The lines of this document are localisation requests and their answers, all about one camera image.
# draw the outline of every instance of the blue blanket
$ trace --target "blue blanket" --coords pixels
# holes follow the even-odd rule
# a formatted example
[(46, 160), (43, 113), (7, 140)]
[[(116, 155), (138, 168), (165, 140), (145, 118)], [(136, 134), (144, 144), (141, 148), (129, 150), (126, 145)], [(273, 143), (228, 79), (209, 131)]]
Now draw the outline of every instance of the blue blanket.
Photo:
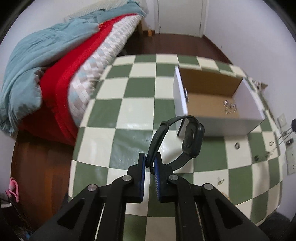
[(59, 23), (22, 39), (14, 48), (0, 94), (0, 128), (13, 135), (19, 121), (42, 104), (39, 80), (47, 67), (99, 31), (98, 24), (114, 17), (145, 12), (134, 2), (109, 11), (98, 10)]

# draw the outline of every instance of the white door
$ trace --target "white door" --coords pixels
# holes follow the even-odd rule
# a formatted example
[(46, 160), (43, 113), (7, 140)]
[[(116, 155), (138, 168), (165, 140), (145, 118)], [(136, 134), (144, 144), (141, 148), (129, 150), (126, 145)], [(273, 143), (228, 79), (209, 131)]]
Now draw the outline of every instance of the white door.
[(198, 36), (202, 0), (158, 0), (159, 33)]

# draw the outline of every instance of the wooden floor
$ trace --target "wooden floor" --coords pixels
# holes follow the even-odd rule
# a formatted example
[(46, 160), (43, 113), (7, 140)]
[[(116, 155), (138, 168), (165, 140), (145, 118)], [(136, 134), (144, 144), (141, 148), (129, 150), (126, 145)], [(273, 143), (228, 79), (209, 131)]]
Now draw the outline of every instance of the wooden floor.
[[(175, 34), (152, 37), (133, 34), (127, 54), (174, 53), (201, 56), (229, 63), (207, 38)], [(19, 184), (20, 207), (32, 226), (39, 227), (61, 206), (68, 190), (73, 147), (20, 131), (13, 153), (11, 176)]]

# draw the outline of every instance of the green and white tablecloth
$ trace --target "green and white tablecloth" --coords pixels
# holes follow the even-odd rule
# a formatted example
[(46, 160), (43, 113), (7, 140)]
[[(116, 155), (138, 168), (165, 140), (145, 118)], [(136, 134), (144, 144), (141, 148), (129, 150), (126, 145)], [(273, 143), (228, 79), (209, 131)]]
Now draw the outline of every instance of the green and white tablecloth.
[[(259, 98), (241, 68), (212, 59), (166, 54), (116, 58), (105, 69), (79, 128), (69, 199), (91, 183), (111, 184), (137, 163), (139, 152), (147, 153), (160, 122), (175, 116), (173, 79), (178, 64), (246, 77)], [(199, 156), (176, 171), (190, 183), (212, 183), (257, 225), (278, 207), (283, 178), (284, 153), (276, 144), (269, 145), (278, 130), (269, 111), (265, 113), (267, 119), (248, 136), (206, 137)], [(164, 163), (179, 156), (181, 144), (173, 126), (160, 148)], [(267, 158), (266, 151), (272, 150)], [(144, 201), (127, 204), (124, 240), (175, 239), (174, 204), (157, 201), (154, 176), (147, 172)]]

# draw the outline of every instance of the open cardboard box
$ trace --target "open cardboard box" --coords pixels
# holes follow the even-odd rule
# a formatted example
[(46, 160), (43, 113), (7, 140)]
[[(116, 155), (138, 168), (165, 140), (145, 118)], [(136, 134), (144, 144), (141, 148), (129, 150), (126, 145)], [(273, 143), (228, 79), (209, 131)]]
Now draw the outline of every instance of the open cardboard box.
[[(189, 102), (186, 103), (184, 90)], [(263, 105), (244, 78), (176, 66), (173, 83), (176, 116), (193, 115), (205, 127), (205, 136), (246, 135), (264, 119)], [(223, 101), (235, 103), (237, 110), (226, 114)], [(185, 126), (177, 123), (182, 136)]]

